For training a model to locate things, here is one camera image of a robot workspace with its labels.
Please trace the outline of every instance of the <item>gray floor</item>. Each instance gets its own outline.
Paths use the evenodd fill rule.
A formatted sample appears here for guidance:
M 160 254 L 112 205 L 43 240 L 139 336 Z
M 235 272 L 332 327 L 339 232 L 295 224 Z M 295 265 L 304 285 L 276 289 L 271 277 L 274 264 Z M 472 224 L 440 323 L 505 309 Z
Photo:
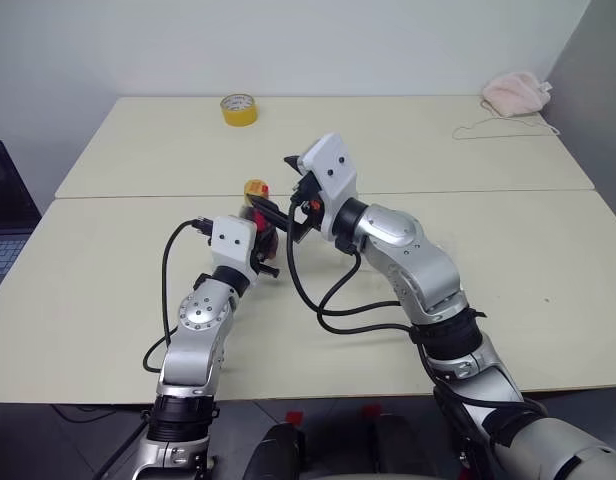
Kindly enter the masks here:
M 616 448 L 616 388 L 572 392 L 542 399 L 553 416 L 567 420 Z M 327 473 L 369 471 L 366 455 L 365 405 L 405 416 L 418 433 L 426 454 L 444 478 L 457 478 L 459 464 L 451 453 L 444 421 L 430 397 L 348 398 L 224 402 L 212 425 L 211 453 L 219 456 L 216 480 L 237 480 L 265 432 L 284 420 L 287 411 L 304 414 L 310 471 L 302 479 Z M 71 418 L 82 412 L 63 406 Z M 139 423 L 137 413 L 118 411 L 89 424 L 71 424 L 48 405 L 0 404 L 0 480 L 91 478 Z M 111 470 L 109 479 L 130 478 L 136 445 Z

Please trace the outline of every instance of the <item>white wall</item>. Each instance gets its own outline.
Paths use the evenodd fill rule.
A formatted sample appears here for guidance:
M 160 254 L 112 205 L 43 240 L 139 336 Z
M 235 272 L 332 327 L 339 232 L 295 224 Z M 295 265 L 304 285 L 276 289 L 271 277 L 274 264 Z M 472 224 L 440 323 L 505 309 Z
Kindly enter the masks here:
M 589 0 L 0 0 L 0 138 L 40 208 L 118 95 L 474 94 Z

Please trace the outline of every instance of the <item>white table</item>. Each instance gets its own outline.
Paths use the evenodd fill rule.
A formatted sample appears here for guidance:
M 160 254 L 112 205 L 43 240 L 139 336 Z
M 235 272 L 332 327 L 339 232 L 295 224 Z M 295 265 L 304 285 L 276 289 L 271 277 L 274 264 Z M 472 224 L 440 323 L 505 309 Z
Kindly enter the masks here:
M 250 178 L 289 194 L 298 177 L 282 158 L 331 131 L 357 164 L 361 193 L 592 188 L 555 136 L 453 139 L 490 117 L 477 96 L 256 100 L 259 119 L 236 128 L 224 123 L 219 98 L 121 98 L 56 196 L 241 195 Z M 547 132 L 497 120 L 460 133 Z
M 481 327 L 524 390 L 616 385 L 616 219 L 593 191 L 366 195 L 411 212 L 456 261 Z M 57 200 L 0 288 L 0 402 L 152 402 L 141 368 L 161 335 L 160 259 L 181 221 L 237 211 L 240 198 Z M 220 399 L 423 394 L 431 384 L 402 333 L 321 330 L 282 275 L 243 299 Z M 298 267 L 317 298 L 350 264 L 314 234 Z M 170 311 L 202 271 L 206 241 L 181 236 Z M 334 306 L 392 298 L 368 266 Z M 340 325 L 405 321 L 399 308 Z

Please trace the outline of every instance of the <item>yellow tape roll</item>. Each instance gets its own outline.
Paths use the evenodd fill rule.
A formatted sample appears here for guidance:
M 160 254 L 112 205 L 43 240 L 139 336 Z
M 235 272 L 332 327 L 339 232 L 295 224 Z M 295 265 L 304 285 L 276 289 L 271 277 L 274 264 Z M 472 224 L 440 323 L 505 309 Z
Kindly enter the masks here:
M 220 106 L 224 120 L 233 127 L 245 127 L 257 120 L 255 99 L 250 95 L 243 93 L 228 95 L 221 101 Z

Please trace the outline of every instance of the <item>pink towel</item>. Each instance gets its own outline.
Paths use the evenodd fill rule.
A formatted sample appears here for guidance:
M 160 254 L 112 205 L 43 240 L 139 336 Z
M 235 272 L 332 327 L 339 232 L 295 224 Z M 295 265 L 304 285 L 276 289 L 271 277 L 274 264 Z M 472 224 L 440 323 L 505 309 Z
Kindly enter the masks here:
M 515 72 L 491 80 L 484 98 L 502 117 L 538 112 L 550 100 L 548 82 L 539 83 L 531 72 Z

